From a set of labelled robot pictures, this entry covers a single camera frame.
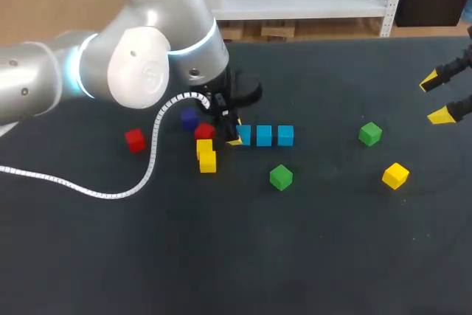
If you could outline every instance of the green cube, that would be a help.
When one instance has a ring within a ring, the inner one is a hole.
[[[273,184],[279,191],[291,185],[294,179],[293,173],[283,165],[277,166],[271,171],[271,184]]]
[[[361,128],[359,139],[368,147],[373,146],[376,142],[381,140],[382,130],[373,122],[367,123]]]

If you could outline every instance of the blue cube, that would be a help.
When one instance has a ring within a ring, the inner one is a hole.
[[[180,113],[180,118],[182,121],[182,127],[186,131],[194,131],[198,124],[197,111],[194,108],[187,108]]]
[[[243,145],[251,145],[251,126],[250,125],[237,125],[237,132],[243,140]]]
[[[294,127],[292,125],[280,125],[277,133],[280,147],[294,146]]]
[[[271,147],[272,146],[272,126],[258,125],[257,126],[257,146]]]

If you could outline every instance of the cube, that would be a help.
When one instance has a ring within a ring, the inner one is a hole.
[[[216,173],[216,152],[201,151],[200,152],[200,172]]]
[[[293,179],[293,173],[283,165],[277,166],[270,174],[271,184],[273,184],[279,191],[283,191],[285,188],[290,186]]]
[[[373,122],[367,123],[359,132],[359,139],[368,147],[381,140],[382,130]]]
[[[272,127],[270,125],[258,125],[256,136],[256,145],[258,147],[272,146]]]
[[[280,125],[277,131],[277,141],[280,147],[294,146],[294,127],[292,125]]]
[[[145,138],[139,128],[126,132],[125,139],[131,153],[138,153],[146,148]]]
[[[242,145],[251,145],[251,126],[250,125],[237,125],[237,132],[243,141]]]
[[[383,173],[382,181],[388,184],[391,188],[396,190],[405,183],[406,179],[410,172],[398,164],[397,162],[394,163],[391,167],[385,170]]]
[[[195,140],[215,138],[215,127],[207,123],[200,123],[195,129]]]
[[[187,108],[180,113],[182,127],[186,131],[194,131],[199,124],[197,111],[194,108]]]
[[[200,160],[202,151],[213,151],[213,141],[211,139],[197,140],[197,159]]]

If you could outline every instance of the red cube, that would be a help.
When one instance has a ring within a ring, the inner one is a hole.
[[[195,140],[215,138],[215,127],[207,123],[200,123],[195,129]]]
[[[146,148],[145,138],[139,128],[126,132],[125,138],[131,153],[138,153]]]

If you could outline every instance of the black mat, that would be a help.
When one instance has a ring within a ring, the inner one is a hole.
[[[472,93],[471,73],[418,84],[466,38],[231,45],[263,79],[247,124],[295,127],[294,148],[228,148],[201,175],[171,110],[142,192],[101,201],[0,175],[0,314],[467,314],[472,311],[472,120],[426,115]],[[178,85],[168,94],[180,92]],[[157,108],[67,103],[0,139],[0,164],[103,192],[141,179]],[[367,148],[367,122],[383,129]],[[399,190],[381,182],[399,162]],[[294,172],[280,193],[278,164]]]

